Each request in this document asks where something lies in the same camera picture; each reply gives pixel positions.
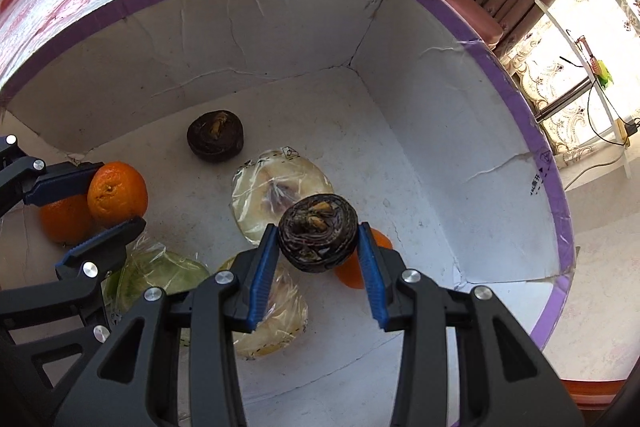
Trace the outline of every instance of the cardboard box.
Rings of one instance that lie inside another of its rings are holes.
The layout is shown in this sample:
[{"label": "cardboard box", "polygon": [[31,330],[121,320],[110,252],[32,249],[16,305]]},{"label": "cardboard box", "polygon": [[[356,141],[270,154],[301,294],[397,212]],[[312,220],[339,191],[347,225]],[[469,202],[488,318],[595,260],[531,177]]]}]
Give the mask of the cardboard box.
[{"label": "cardboard box", "polygon": [[[291,146],[408,266],[461,291],[489,285],[540,347],[558,320],[574,245],[553,155],[443,0],[109,0],[14,66],[1,80],[2,133],[46,162],[133,165],[148,185],[147,230],[213,269],[248,246],[229,209],[236,168]],[[214,166],[185,134],[220,108],[241,118],[245,144]],[[2,288],[54,278],[60,252],[34,212],[4,218]],[[249,423],[386,425],[401,335],[378,330],[366,293],[332,273],[294,276],[308,328],[239,361]]]}]

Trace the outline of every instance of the dark round dried food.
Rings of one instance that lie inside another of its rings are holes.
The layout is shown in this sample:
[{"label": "dark round dried food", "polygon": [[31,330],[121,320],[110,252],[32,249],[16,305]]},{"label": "dark round dried food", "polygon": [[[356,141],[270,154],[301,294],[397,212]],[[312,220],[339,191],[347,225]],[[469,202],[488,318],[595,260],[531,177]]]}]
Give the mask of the dark round dried food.
[{"label": "dark round dried food", "polygon": [[280,251],[303,272],[344,263],[358,240],[358,214],[335,194],[315,194],[290,206],[278,224]]},{"label": "dark round dried food", "polygon": [[223,162],[242,150],[242,123],[231,111],[207,112],[189,126],[187,143],[198,158],[212,163]]}]

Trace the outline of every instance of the black cable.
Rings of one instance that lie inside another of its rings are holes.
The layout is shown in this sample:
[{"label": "black cable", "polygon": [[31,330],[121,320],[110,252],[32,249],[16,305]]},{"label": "black cable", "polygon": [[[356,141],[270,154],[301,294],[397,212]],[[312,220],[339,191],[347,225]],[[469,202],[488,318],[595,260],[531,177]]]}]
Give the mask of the black cable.
[{"label": "black cable", "polygon": [[574,66],[575,68],[580,68],[582,69],[582,65],[578,65],[578,64],[574,64],[572,61],[570,61],[568,58],[564,58],[562,57],[562,55],[560,55],[560,58],[562,58],[562,60],[564,60],[565,62],[568,62],[569,64],[571,64],[572,66]]},{"label": "black cable", "polygon": [[573,185],[575,182],[578,181],[580,176],[582,176],[583,174],[589,172],[591,169],[595,169],[596,167],[607,167],[609,165],[613,165],[618,160],[620,160],[620,158],[622,158],[622,156],[624,154],[625,154],[625,151],[622,150],[622,153],[620,153],[620,156],[618,156],[615,160],[611,160],[610,162],[606,162],[606,163],[597,163],[596,165],[592,165],[590,167],[587,167],[584,171],[582,171],[580,174],[578,174],[573,180],[571,180],[569,183],[567,183],[566,186],[564,187],[564,190],[567,190],[569,187],[571,187],[571,185]]},{"label": "black cable", "polygon": [[587,121],[589,122],[589,126],[591,127],[591,130],[595,133],[595,135],[600,138],[602,141],[605,141],[607,143],[610,143],[612,145],[620,145],[622,147],[625,146],[625,144],[623,143],[619,143],[619,142],[612,142],[610,140],[607,140],[606,138],[602,137],[600,134],[598,134],[598,131],[596,131],[593,127],[593,124],[591,123],[591,117],[589,116],[589,103],[591,102],[591,91],[593,91],[593,88],[595,87],[595,82],[593,84],[591,84],[591,89],[589,90],[589,94],[587,95]]},{"label": "black cable", "polygon": [[[612,103],[611,103],[611,101],[609,100],[609,97],[607,96],[607,93],[605,93],[605,92],[604,92],[604,89],[602,90],[602,93],[603,93],[603,95],[604,95],[604,98],[606,98],[606,99],[607,99],[607,102],[609,102],[609,105],[610,105],[610,106],[611,106],[611,108],[613,109],[613,112],[616,114],[616,116],[617,116],[618,118],[620,118],[620,121],[622,121],[623,123],[626,123],[627,125],[631,125],[631,122],[628,122],[628,121],[623,120],[623,118],[620,116],[620,113],[616,110],[616,108],[615,108],[615,107],[613,107],[613,104],[612,104]],[[640,120],[640,118],[634,118],[634,119],[633,119],[634,125],[637,127],[637,126],[638,126],[638,124],[636,123],[636,120]]]}]

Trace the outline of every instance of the pink cushion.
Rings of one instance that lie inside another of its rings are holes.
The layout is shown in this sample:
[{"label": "pink cushion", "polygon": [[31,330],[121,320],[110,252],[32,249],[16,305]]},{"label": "pink cushion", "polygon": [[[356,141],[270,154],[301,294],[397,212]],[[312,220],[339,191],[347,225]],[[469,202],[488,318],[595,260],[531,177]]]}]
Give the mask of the pink cushion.
[{"label": "pink cushion", "polygon": [[502,27],[474,0],[445,0],[471,26],[489,48],[502,38]]}]

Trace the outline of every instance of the packaged food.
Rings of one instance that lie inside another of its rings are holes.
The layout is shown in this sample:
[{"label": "packaged food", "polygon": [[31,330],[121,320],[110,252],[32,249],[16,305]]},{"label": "packaged food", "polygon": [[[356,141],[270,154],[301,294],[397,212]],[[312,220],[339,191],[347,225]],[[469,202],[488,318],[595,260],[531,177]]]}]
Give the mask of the packaged food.
[{"label": "packaged food", "polygon": [[269,223],[277,224],[291,205],[313,194],[332,194],[322,171],[291,147],[266,151],[238,169],[232,208],[244,237],[258,245]]},{"label": "packaged food", "polygon": [[189,126],[187,143],[198,158],[212,163],[223,162],[242,150],[242,123],[231,111],[206,112]]},{"label": "packaged food", "polygon": [[278,224],[280,251],[303,272],[344,263],[358,241],[358,214],[335,194],[315,194],[290,206]]},{"label": "packaged food", "polygon": [[159,287],[171,295],[191,290],[207,277],[209,271],[201,263],[167,250],[142,233],[127,247],[118,282],[117,310],[126,313],[148,288]]},{"label": "packaged food", "polygon": [[[221,270],[231,268],[234,258]],[[274,353],[288,346],[306,328],[308,306],[283,263],[278,263],[271,283],[267,311],[253,333],[234,332],[236,354],[244,359]]]},{"label": "packaged food", "polygon": [[118,283],[120,282],[120,274],[122,270],[117,270],[102,281],[102,302],[104,302],[104,311],[109,321],[109,327],[113,329],[122,318],[118,307],[116,306],[116,297],[118,295]]}]

